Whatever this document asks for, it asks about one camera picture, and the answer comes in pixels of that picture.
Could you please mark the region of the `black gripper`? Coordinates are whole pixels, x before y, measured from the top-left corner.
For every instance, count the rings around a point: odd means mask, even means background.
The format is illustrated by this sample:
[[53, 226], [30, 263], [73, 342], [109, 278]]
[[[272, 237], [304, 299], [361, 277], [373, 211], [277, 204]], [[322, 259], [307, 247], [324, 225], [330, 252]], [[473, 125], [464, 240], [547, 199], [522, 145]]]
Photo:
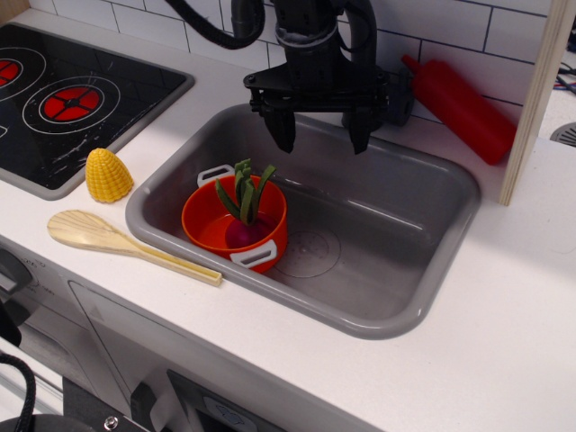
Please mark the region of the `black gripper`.
[[[291, 153], [296, 137], [295, 113], [384, 113], [387, 78], [374, 63], [355, 63], [336, 43], [320, 49], [289, 48], [286, 61], [244, 78], [250, 106], [264, 115], [277, 147]], [[366, 151], [377, 120], [351, 114], [348, 130], [356, 155]]]

